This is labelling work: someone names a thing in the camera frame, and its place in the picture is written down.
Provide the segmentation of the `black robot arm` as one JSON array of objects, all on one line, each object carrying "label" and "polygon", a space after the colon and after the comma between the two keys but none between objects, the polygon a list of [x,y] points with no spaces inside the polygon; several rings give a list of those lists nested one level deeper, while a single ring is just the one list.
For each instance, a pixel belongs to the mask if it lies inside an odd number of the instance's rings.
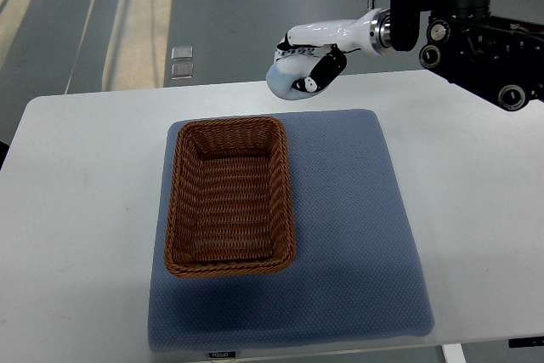
[{"label": "black robot arm", "polygon": [[370,30],[371,45],[412,50],[423,12],[429,14],[419,52],[424,69],[505,111],[543,99],[543,26],[494,16],[490,0],[389,0]]}]

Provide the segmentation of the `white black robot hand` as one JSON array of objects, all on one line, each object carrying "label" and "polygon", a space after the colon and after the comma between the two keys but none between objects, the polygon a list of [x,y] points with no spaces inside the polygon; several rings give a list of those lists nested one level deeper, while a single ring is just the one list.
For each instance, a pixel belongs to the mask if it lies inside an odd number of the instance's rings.
[{"label": "white black robot hand", "polygon": [[390,11],[371,9],[357,20],[330,20],[294,26],[277,44],[275,54],[324,55],[340,74],[347,54],[363,51],[383,55],[394,51],[390,42]]}]

